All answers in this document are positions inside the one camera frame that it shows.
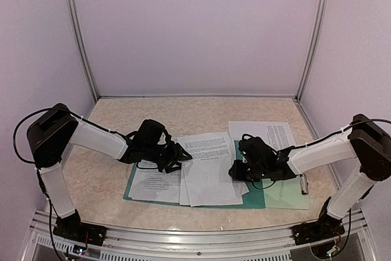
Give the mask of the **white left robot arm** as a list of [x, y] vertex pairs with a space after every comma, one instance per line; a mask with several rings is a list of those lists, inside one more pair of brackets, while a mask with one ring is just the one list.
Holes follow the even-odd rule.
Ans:
[[69, 192], [63, 162], [64, 152], [84, 149], [120, 164], [138, 164], [149, 161], [158, 172], [179, 170], [192, 155], [173, 139], [167, 128], [153, 119], [145, 119], [138, 129], [123, 134], [94, 123], [58, 103], [30, 114], [35, 117], [26, 131], [32, 153], [32, 163], [43, 183], [43, 192], [60, 226], [70, 238], [80, 239], [86, 232]]

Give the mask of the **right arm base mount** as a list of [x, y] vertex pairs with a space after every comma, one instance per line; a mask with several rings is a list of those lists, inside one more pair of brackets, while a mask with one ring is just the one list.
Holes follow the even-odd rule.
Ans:
[[316, 221], [303, 222], [291, 228], [295, 245], [313, 243], [345, 233], [342, 220], [327, 214], [329, 200], [330, 198], [322, 206], [319, 218]]

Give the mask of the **printed paper stack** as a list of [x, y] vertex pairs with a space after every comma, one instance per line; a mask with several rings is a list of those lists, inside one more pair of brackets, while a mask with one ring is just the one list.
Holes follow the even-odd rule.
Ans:
[[183, 136], [178, 142], [192, 156], [181, 171], [191, 207], [243, 204], [243, 195], [249, 190], [228, 174], [235, 159], [228, 133]]

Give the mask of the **dark green folder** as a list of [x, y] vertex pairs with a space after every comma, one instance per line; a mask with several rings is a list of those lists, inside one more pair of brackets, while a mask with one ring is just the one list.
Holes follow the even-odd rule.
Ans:
[[[237, 151], [235, 150], [235, 159], [237, 159]], [[169, 204], [169, 203], [162, 203], [162, 202], [149, 202], [153, 204], [163, 204], [163, 205], [182, 205], [182, 206], [190, 206], [189, 205], [189, 199], [188, 194], [186, 190], [186, 184], [185, 180], [183, 179], [183, 176], [180, 177], [181, 183], [180, 183], [180, 201], [179, 204]], [[234, 206], [200, 206], [205, 208], [264, 208], [265, 207], [265, 201], [263, 197], [263, 192], [259, 191], [253, 187], [251, 187], [249, 184], [244, 183], [247, 188], [248, 192], [243, 195], [243, 204], [242, 205], [234, 205]]]

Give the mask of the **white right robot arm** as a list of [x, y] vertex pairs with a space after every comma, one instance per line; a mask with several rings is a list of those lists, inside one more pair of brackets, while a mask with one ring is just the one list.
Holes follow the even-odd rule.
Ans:
[[327, 136], [304, 145], [274, 150], [260, 137], [244, 134], [238, 143], [241, 160], [228, 171], [234, 181], [255, 183], [293, 179], [337, 161], [357, 159], [360, 166], [323, 205], [312, 226], [314, 236], [325, 239], [356, 202], [377, 182], [390, 177], [390, 135], [378, 126], [380, 119], [357, 114], [352, 122]]

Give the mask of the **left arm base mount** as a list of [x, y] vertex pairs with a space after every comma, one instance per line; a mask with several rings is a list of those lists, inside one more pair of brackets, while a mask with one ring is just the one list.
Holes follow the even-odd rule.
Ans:
[[96, 224], [82, 222], [77, 210], [65, 218], [57, 218], [53, 234], [68, 240], [84, 244], [102, 246], [107, 228]]

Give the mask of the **printed paper sheet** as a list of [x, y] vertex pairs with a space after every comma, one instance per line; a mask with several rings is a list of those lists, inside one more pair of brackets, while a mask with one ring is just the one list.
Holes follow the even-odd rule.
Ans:
[[133, 166], [123, 198], [144, 202], [179, 204], [180, 170], [165, 173], [153, 169], [154, 164], [141, 161], [140, 168]]

